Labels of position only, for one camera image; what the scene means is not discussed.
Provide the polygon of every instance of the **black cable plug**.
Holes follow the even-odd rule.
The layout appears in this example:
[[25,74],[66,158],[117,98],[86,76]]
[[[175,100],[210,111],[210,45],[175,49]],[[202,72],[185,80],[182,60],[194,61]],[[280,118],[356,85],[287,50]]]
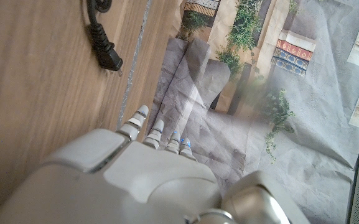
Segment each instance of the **black cable plug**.
[[95,50],[100,67],[119,71],[123,65],[123,59],[114,50],[114,43],[109,42],[103,26],[99,23],[91,24],[89,29],[92,36],[93,49]]
[[120,68],[123,65],[123,59],[114,50],[114,43],[109,41],[103,26],[96,21],[95,16],[95,10],[107,12],[110,6],[111,0],[87,0],[88,16],[91,22],[88,28],[100,67],[111,71],[118,71],[121,76],[123,73]]

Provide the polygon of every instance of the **robot finger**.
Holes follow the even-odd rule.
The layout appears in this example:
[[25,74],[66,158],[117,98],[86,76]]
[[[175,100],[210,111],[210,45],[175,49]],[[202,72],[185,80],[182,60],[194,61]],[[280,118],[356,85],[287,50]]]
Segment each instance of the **robot finger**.
[[169,139],[168,144],[164,150],[175,154],[179,154],[179,139],[180,139],[180,134],[177,133],[177,131],[174,131],[171,134],[171,138]]
[[154,123],[150,134],[143,140],[143,144],[158,149],[160,146],[161,133],[164,128],[164,122],[158,120]]
[[131,141],[136,140],[139,130],[141,130],[144,120],[149,112],[146,105],[142,105],[130,118],[126,121],[117,132],[130,138]]
[[192,150],[190,149],[190,140],[188,138],[182,139],[179,147],[179,154],[188,159],[197,161],[192,154]]

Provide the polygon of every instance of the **wood grain surface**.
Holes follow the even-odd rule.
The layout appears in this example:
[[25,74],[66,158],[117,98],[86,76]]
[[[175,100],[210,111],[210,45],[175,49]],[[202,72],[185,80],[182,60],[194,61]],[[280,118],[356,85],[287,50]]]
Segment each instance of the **wood grain surface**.
[[[151,106],[175,4],[153,0],[126,118]],[[85,3],[0,0],[0,206],[40,161],[95,128],[116,129],[147,0],[113,0],[97,18],[124,60],[101,69],[85,32]]]

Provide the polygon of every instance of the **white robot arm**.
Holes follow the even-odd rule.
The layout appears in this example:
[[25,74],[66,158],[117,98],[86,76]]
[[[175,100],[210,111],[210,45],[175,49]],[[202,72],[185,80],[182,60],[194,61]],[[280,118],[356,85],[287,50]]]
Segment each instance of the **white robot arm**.
[[57,150],[0,209],[0,223],[309,223],[279,184],[252,173],[221,197],[188,139],[164,123],[137,142],[147,106],[116,132],[96,129]]

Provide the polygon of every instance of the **red book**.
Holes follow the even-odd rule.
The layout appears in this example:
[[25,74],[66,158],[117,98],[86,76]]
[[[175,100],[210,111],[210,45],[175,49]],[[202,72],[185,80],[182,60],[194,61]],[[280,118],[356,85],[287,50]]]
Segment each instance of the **red book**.
[[285,40],[278,40],[276,47],[285,50],[286,52],[289,52],[292,55],[295,55],[299,58],[302,58],[304,60],[307,60],[308,62],[312,58],[312,52],[302,49],[300,47],[297,47],[295,45],[287,43]]

